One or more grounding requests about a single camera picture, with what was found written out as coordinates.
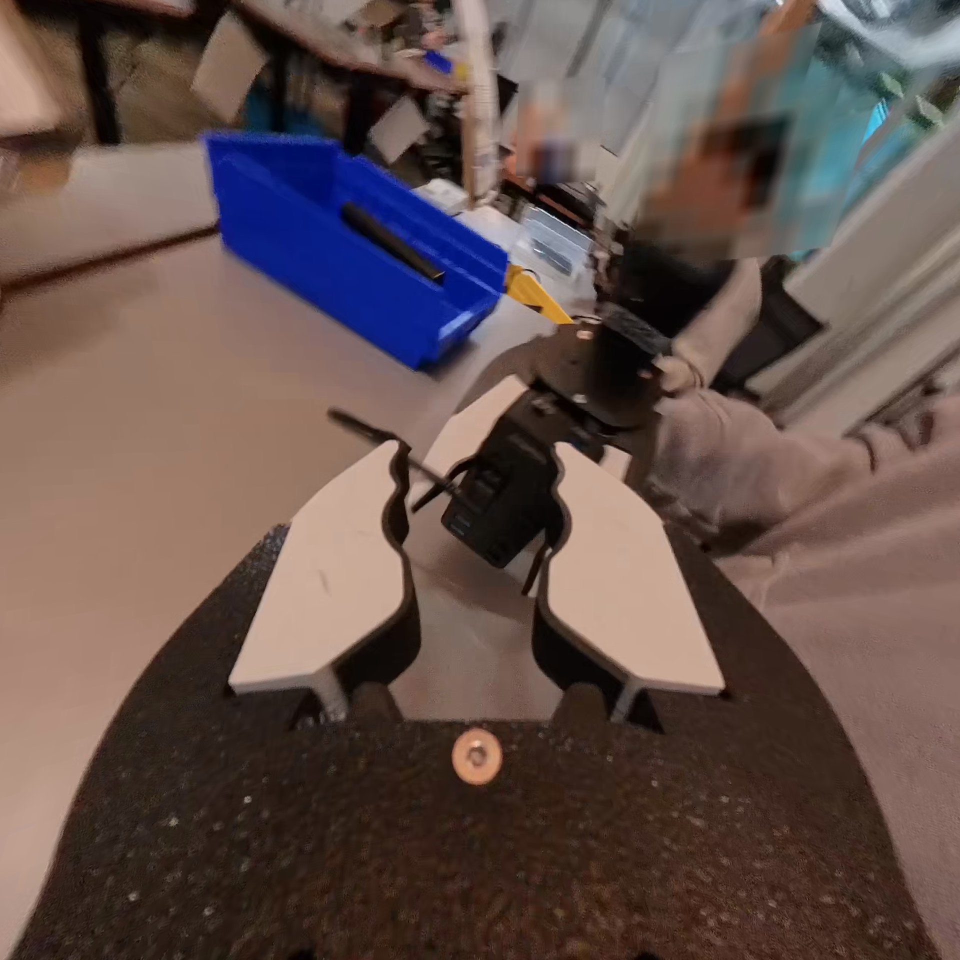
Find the dark workbench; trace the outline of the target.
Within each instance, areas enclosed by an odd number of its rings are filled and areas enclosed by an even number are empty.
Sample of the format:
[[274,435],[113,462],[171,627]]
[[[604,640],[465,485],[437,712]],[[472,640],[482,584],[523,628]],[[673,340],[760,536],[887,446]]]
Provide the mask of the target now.
[[363,143],[360,134],[366,134],[372,125],[370,104],[376,87],[403,85],[410,90],[450,96],[462,96],[469,90],[465,80],[434,69],[422,55],[371,61],[341,27],[324,25],[303,10],[280,9],[273,2],[79,1],[64,5],[77,22],[87,100],[95,135],[102,146],[122,142],[103,49],[104,35],[114,21],[128,29],[168,29],[199,35],[201,31],[210,34],[223,14],[236,14],[256,37],[266,42],[273,79],[270,129],[276,133],[283,130],[287,68],[293,52],[346,74],[346,140],[354,153]]

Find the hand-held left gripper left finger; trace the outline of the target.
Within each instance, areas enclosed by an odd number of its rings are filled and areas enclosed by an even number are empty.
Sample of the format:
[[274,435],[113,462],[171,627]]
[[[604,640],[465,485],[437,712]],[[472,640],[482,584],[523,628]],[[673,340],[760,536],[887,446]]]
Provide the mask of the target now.
[[409,534],[409,447],[391,439],[336,476],[290,523],[228,677],[236,695],[307,690],[334,721],[421,649]]

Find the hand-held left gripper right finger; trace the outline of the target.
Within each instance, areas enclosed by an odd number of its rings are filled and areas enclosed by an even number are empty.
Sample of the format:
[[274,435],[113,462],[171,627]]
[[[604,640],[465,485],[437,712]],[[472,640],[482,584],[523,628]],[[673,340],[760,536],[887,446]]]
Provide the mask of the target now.
[[625,722],[642,693],[727,687],[658,514],[568,442],[553,449],[558,533],[538,573],[534,659],[558,687],[596,686]]

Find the blue plastic bin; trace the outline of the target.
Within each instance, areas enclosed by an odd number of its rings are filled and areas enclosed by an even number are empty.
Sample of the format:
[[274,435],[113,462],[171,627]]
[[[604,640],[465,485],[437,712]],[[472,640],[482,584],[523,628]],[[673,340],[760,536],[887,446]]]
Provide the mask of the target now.
[[[201,138],[223,245],[404,366],[444,361],[503,294],[508,253],[333,139]],[[340,219],[354,202],[445,271],[437,286]]]

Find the cardboard box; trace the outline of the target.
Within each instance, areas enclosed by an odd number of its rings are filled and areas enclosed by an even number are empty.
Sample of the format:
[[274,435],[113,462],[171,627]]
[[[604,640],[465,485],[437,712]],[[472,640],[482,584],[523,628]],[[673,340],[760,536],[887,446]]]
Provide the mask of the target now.
[[394,165],[429,132],[429,124],[410,95],[401,96],[370,128],[367,139],[386,166]]
[[203,48],[190,90],[210,114],[231,124],[268,62],[268,52],[244,21],[228,10]]

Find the yellow card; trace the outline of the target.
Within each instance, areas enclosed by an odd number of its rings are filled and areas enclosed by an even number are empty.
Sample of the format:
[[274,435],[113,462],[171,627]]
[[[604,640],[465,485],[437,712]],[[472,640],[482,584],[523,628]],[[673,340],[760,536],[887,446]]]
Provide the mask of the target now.
[[503,293],[555,325],[566,326],[574,323],[570,314],[546,291],[539,275],[531,268],[510,262],[507,265]]

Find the compact black usb hub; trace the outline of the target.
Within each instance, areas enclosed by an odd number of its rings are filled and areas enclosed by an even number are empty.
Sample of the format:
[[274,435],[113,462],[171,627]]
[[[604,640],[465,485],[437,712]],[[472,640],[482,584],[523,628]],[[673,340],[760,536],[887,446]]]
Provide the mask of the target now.
[[569,437],[572,426],[570,411],[556,394],[524,391],[466,460],[441,525],[491,567],[508,567],[546,529],[555,510],[554,447]]

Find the long black usb hub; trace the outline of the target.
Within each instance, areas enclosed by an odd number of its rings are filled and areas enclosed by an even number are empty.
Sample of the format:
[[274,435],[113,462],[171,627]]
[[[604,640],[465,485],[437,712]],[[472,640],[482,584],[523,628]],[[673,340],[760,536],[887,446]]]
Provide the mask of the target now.
[[380,222],[372,213],[353,201],[340,206],[340,219],[355,234],[365,238],[380,251],[403,264],[427,282],[443,286],[446,272],[420,253],[414,246]]

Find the clear plastic box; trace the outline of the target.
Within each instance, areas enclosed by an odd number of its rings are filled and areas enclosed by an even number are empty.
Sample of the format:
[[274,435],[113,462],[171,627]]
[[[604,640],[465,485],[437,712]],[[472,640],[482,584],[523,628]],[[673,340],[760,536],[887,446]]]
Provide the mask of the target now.
[[591,264],[593,238],[547,210],[528,204],[519,221],[518,244],[554,273],[575,278]]

